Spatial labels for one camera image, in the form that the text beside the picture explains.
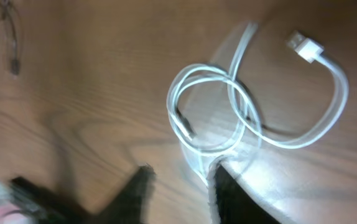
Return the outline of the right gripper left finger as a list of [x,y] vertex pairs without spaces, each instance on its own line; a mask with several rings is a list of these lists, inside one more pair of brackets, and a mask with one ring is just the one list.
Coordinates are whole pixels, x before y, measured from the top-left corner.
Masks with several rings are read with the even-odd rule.
[[154,191],[154,182],[154,169],[149,164],[139,166],[115,198],[99,213],[92,216],[88,223],[146,223],[147,206]]

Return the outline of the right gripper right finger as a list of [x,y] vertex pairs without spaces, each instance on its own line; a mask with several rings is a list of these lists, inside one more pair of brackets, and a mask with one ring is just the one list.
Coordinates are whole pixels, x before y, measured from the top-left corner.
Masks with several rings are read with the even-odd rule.
[[217,164],[212,174],[212,222],[217,224],[279,224],[259,206],[234,177]]

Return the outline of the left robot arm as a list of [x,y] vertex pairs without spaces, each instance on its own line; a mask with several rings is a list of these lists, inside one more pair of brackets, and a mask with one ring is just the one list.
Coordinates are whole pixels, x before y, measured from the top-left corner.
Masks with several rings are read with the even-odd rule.
[[77,203],[23,177],[0,182],[0,224],[84,223],[89,213]]

